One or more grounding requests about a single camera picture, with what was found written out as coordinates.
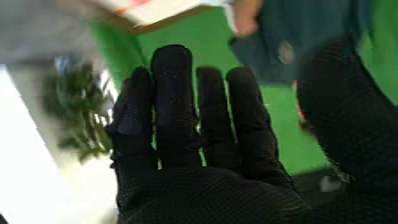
finger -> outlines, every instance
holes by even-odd
[[[276,158],[276,140],[269,115],[252,72],[236,68],[227,74],[234,130],[241,151],[241,172],[246,178],[292,188]]]
[[[202,147],[205,163],[211,167],[237,171],[239,154],[232,137],[220,71],[213,68],[198,68],[197,81],[200,136],[205,140]]]
[[[124,170],[156,169],[152,138],[152,84],[145,68],[124,80],[113,107],[113,122],[106,127],[111,140],[113,166]]]
[[[163,167],[200,166],[197,115],[191,91],[191,54],[179,45],[152,56],[156,88],[156,149]]]

green leaves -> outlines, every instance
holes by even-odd
[[[44,81],[42,107],[60,120],[65,130],[58,147],[77,150],[79,162],[106,155],[109,151],[111,145],[104,132],[109,118],[102,111],[109,98],[104,87],[99,87],[99,77],[92,73],[88,64]]]

person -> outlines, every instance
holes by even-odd
[[[264,84],[291,85],[301,64],[344,34],[353,36],[356,51],[365,48],[362,40],[383,13],[372,8],[381,5],[371,0],[236,1],[230,50]]]
[[[301,200],[246,68],[227,73],[229,100],[218,70],[197,69],[197,117],[191,54],[170,45],[150,71],[138,68],[124,81],[106,127],[120,224],[396,222],[398,116],[342,47],[339,40],[317,52],[296,82],[303,117],[348,182],[340,197],[314,209]]]

black glove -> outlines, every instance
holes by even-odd
[[[150,74],[143,68],[124,81],[113,108],[108,136],[113,143],[117,176],[133,178],[141,170],[200,167],[205,164],[237,172],[246,179],[292,189],[276,159],[276,141],[255,78],[245,68],[227,74],[234,133],[220,71],[197,69],[200,134],[191,91],[191,54],[170,45],[154,52]],[[156,150],[150,147],[152,123]]]

white wall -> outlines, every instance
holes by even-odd
[[[24,112],[24,120],[30,124],[33,123],[35,127],[26,126],[26,122],[17,120],[17,127],[14,127],[14,138],[8,141],[8,148],[12,148],[12,158],[15,154],[24,158],[22,160],[22,169],[17,171],[8,169],[8,188],[0,188],[0,194],[17,195],[21,189],[12,188],[19,182],[12,181],[12,177],[19,177],[21,173],[26,171],[28,182],[35,183],[37,188],[26,188],[26,195],[31,195],[30,198],[24,196],[17,197],[17,203],[30,201],[30,204],[40,205],[35,206],[35,213],[49,215],[54,218],[54,222],[49,220],[42,222],[37,219],[37,222],[30,219],[28,222],[17,221],[10,223],[58,223],[58,224],[104,224],[111,222],[102,222],[102,219],[108,215],[113,215],[113,197],[115,197],[115,178],[113,172],[108,168],[109,161],[106,158],[101,160],[90,160],[83,165],[77,163],[76,155],[56,148],[56,136],[61,132],[58,122],[53,118],[47,117],[42,111],[42,78],[47,75],[54,74],[51,62],[40,62],[35,64],[19,64],[6,67],[8,74],[14,81],[14,86],[19,91],[19,97],[8,98],[8,102],[15,102],[19,98],[24,102],[28,113]],[[12,114],[10,107],[6,108],[5,115]],[[22,131],[30,130],[30,135],[35,137],[26,138]],[[17,165],[14,160],[8,160],[8,164]],[[6,218],[6,212],[3,212],[3,206],[8,207],[15,216],[22,217],[22,211],[17,207],[0,204],[0,212]]]

